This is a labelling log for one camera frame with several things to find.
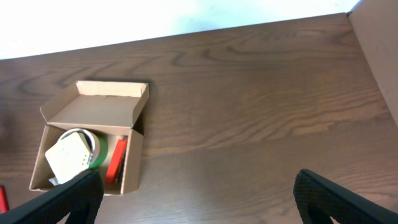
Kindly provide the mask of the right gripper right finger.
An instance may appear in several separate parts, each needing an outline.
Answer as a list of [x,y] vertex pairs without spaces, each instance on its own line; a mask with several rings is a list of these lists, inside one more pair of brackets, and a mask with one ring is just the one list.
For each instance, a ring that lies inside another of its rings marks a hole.
[[306,224],[397,223],[397,214],[318,175],[302,169],[297,174],[293,195]]

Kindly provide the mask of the green tape roll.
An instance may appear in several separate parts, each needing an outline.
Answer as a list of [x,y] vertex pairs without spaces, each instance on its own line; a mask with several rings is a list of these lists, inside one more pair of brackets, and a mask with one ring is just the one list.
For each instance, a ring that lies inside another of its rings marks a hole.
[[62,139],[67,138],[69,135],[73,133],[83,134],[87,144],[89,145],[91,151],[91,157],[88,163],[88,168],[89,169],[98,168],[104,162],[108,154],[108,143],[106,142],[106,140],[87,129],[73,128],[64,132],[59,137],[58,142],[60,142]]

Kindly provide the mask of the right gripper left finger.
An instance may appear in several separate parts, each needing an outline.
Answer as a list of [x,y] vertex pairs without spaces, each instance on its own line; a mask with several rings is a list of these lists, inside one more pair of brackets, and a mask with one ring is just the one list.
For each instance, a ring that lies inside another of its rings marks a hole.
[[86,170],[68,182],[1,214],[1,223],[94,223],[104,196],[98,171]]

